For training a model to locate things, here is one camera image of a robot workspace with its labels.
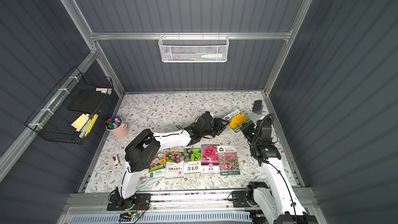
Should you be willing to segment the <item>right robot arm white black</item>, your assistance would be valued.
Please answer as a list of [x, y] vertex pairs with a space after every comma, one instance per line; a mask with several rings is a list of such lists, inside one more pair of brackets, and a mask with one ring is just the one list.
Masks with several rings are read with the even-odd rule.
[[248, 187], [248, 203], [260, 207], [269, 224], [316, 224], [288, 183], [282, 156], [272, 141], [275, 115], [263, 116], [255, 123], [244, 123], [241, 131], [248, 141], [250, 155], [258, 161], [266, 175], [266, 183]]

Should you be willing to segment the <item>pink flowers white seed packet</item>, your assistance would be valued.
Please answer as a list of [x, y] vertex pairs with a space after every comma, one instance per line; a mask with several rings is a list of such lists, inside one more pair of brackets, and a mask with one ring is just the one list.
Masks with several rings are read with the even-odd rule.
[[238, 155], [234, 146], [218, 146], [220, 175], [240, 175]]

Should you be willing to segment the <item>sunflowers moss rose seed packet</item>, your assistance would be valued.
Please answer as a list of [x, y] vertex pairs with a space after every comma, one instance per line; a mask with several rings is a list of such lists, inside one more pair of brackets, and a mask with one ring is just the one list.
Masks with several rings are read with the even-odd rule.
[[181, 152], [171, 151], [166, 153], [165, 178], [182, 178], [184, 168], [184, 156]]

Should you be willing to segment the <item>yellow marigold seed packet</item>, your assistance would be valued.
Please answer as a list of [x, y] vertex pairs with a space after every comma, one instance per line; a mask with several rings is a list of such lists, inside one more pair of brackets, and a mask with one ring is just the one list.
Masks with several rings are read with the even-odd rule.
[[240, 110], [235, 110], [229, 113], [228, 115], [223, 117], [223, 120], [228, 122], [228, 126], [232, 129], [234, 133], [239, 132], [243, 124], [252, 123], [252, 120]]

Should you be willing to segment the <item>green leaf purple seed packet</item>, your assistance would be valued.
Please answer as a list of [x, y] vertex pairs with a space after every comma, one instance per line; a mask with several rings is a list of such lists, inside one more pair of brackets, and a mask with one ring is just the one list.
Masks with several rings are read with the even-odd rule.
[[197, 174], [201, 172], [201, 148], [186, 148], [183, 150], [184, 174]]

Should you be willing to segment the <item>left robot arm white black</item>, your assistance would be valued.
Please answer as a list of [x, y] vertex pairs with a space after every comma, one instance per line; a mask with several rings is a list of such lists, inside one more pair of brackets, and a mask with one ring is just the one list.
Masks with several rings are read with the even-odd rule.
[[201, 141], [202, 138], [219, 136], [227, 127], [228, 121], [213, 117], [206, 111], [188, 127], [169, 133], [153, 133], [143, 130], [125, 149], [125, 171], [120, 185], [109, 195], [109, 206], [118, 210], [133, 205], [140, 173], [149, 168], [159, 151], [187, 147]]

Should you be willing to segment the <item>magenta zinnia seed packet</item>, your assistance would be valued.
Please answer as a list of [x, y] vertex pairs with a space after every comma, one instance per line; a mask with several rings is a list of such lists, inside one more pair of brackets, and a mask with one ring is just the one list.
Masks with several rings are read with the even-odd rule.
[[201, 174], [219, 174], [218, 145], [201, 145]]

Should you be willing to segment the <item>mixed ranunculus seed packet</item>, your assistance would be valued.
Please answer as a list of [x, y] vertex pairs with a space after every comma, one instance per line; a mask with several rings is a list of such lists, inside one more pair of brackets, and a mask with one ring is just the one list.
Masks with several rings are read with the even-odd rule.
[[166, 166], [166, 153], [159, 152], [150, 164], [148, 175], [150, 178], [164, 177]]

